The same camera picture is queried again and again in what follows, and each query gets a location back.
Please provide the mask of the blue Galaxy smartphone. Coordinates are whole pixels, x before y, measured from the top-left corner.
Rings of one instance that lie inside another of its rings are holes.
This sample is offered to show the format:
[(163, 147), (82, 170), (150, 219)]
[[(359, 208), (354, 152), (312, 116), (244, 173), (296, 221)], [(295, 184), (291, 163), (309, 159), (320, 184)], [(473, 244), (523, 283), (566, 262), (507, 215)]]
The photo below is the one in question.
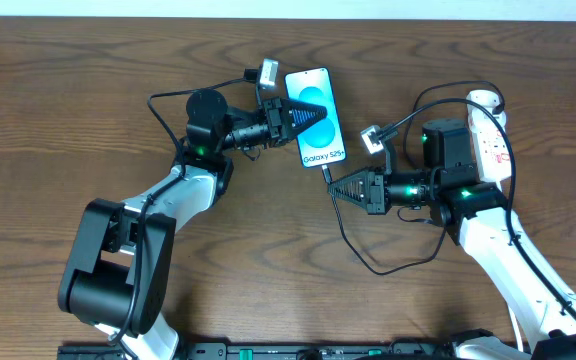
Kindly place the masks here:
[(293, 72), (284, 81), (291, 100), (311, 105), (307, 110), (297, 109), (294, 115), (296, 125), (307, 125), (297, 136), (302, 165), (312, 168), (345, 160), (346, 147), (329, 70)]

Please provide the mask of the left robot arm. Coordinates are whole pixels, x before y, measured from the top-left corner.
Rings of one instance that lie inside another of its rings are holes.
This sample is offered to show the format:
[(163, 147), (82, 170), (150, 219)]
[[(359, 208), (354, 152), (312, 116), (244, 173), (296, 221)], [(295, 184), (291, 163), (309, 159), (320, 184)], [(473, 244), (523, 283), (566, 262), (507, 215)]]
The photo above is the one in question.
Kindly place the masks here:
[(62, 346), (60, 359), (173, 359), (179, 334), (164, 302), (176, 233), (226, 192), (230, 149), (274, 148), (323, 120), (321, 105), (281, 97), (253, 112), (230, 106), (216, 87), (185, 91), (186, 135), (157, 184), (121, 202), (85, 208), (59, 286), (59, 308), (108, 336), (101, 346)]

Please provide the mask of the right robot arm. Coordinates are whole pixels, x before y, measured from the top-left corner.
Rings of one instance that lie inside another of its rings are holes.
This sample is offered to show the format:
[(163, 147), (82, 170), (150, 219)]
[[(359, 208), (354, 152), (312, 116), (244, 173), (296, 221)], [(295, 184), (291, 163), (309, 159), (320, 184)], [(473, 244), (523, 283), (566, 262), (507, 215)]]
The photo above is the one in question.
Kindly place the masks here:
[(441, 227), (485, 271), (522, 328), (532, 359), (576, 359), (576, 293), (534, 246), (510, 210), (496, 176), (479, 172), (484, 156), (500, 156), (511, 175), (502, 132), (477, 135), (456, 119), (422, 128), (426, 170), (399, 172), (393, 159), (331, 182), (328, 192), (382, 215), (393, 206), (428, 206)]

